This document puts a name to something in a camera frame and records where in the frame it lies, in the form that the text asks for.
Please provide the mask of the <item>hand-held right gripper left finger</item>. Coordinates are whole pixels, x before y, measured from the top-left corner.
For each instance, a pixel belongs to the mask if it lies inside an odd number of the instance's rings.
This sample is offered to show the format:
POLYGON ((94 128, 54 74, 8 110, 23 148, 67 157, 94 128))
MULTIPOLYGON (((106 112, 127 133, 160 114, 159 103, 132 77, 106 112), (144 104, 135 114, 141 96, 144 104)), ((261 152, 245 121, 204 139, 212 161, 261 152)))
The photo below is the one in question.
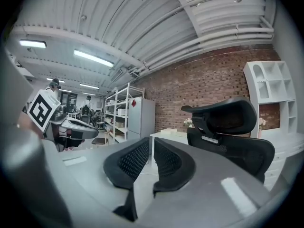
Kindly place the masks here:
POLYGON ((124 205, 117 207, 114 213, 131 222, 138 219, 133 184, 148 159, 149 138, 146 137, 109 155, 103 164, 103 170, 109 181, 115 187, 128 191, 124 205))

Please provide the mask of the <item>wooden chair with brown seat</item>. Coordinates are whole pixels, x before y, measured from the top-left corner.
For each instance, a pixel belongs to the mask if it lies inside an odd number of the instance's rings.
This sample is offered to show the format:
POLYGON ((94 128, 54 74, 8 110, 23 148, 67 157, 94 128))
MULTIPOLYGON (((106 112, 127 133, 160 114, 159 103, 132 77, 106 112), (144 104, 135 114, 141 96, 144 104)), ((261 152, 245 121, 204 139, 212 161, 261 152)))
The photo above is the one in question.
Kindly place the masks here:
POLYGON ((109 131, 99 131, 99 134, 94 140, 91 142, 93 145, 108 145, 109 144, 109 131))

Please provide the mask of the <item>white metal shelving rack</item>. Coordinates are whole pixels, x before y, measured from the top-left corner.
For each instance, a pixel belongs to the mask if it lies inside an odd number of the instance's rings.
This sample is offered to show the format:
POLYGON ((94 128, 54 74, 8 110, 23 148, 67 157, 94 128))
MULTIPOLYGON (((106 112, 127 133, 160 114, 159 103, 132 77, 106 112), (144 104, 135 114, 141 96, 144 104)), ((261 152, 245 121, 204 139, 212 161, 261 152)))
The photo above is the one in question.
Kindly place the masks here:
POLYGON ((113 141, 121 143, 128 138, 129 103, 136 97, 144 97, 145 89, 127 84, 123 89, 115 88, 105 98, 104 123, 113 141))

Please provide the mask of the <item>black office chair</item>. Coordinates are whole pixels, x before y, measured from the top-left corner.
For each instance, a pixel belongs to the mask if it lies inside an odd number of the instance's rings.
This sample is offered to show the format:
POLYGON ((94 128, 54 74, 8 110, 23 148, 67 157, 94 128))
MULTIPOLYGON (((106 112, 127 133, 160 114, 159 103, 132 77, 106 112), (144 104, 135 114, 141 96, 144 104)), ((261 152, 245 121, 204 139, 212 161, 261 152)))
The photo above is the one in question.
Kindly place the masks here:
POLYGON ((265 181, 275 148, 267 140, 244 136, 257 123, 257 114, 248 99, 234 97, 201 107, 185 105, 181 110, 192 114, 193 127, 187 129, 190 146, 219 154, 265 181))

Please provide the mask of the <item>white bookcase cabinet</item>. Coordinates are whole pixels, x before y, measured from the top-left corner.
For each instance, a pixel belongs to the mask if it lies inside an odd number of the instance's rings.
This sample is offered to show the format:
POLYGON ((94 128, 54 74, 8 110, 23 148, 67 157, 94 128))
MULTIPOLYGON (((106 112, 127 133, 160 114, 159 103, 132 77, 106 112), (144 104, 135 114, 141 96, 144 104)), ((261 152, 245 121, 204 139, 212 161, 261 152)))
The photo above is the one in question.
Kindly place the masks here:
POLYGON ((280 126, 265 130, 256 123, 252 138, 271 142, 275 156, 265 172, 264 186, 271 190, 288 157, 304 151, 304 134, 297 131, 297 102, 292 77, 285 61, 247 62, 244 67, 250 101, 260 118, 260 106, 279 104, 280 126))

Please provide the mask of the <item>white desk with drawers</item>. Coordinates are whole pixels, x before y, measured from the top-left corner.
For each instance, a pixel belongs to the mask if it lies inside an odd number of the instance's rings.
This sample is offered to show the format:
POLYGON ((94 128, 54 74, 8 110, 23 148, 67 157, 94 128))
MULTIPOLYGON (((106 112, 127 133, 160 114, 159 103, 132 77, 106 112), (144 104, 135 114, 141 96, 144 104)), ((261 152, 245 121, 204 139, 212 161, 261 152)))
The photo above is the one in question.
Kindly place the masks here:
POLYGON ((156 161, 154 159, 154 140, 155 138, 163 138, 171 141, 180 142, 183 144, 188 144, 187 134, 186 133, 178 133, 178 132, 171 132, 171 133, 154 133, 150 135, 149 139, 149 151, 151 155, 151 167, 153 169, 157 168, 156 161))

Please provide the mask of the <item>grey refrigerator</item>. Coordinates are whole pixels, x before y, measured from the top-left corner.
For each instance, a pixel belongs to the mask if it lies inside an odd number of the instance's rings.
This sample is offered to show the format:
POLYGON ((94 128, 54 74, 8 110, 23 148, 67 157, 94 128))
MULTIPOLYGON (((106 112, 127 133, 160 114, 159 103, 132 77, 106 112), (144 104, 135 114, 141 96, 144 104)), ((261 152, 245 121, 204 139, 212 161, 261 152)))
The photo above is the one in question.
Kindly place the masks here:
POLYGON ((155 130, 155 102, 143 97, 131 98, 128 105, 127 140, 149 137, 155 130))

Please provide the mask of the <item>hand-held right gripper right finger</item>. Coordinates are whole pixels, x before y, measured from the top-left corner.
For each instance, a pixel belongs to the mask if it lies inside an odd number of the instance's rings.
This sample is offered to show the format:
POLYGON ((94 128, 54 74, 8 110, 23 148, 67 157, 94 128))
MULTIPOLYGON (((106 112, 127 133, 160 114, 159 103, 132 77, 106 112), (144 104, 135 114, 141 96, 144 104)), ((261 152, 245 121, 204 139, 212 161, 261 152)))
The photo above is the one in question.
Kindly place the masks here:
POLYGON ((188 153, 160 138, 154 140, 154 159, 159 176, 153 185, 154 195, 181 189, 196 171, 195 161, 188 153))

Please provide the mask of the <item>pink flower bunch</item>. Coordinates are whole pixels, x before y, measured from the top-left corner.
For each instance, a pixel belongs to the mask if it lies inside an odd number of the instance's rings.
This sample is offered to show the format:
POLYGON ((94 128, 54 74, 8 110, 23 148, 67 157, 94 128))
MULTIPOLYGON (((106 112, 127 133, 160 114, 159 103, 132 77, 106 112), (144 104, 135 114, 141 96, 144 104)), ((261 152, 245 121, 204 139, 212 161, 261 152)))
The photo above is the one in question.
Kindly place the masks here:
POLYGON ((262 136, 262 128, 265 126, 266 120, 262 117, 259 118, 258 121, 258 138, 261 138, 262 136))

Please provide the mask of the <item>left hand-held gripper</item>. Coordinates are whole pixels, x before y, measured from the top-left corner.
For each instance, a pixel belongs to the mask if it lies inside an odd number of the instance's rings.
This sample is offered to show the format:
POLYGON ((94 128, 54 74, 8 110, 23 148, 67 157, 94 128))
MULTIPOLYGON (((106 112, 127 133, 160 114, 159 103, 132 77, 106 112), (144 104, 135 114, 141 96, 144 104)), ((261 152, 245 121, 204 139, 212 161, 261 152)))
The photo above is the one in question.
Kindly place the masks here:
POLYGON ((85 140, 93 139, 99 134, 99 131, 90 124, 69 117, 66 106, 46 90, 38 91, 27 114, 49 140, 59 137, 85 140))

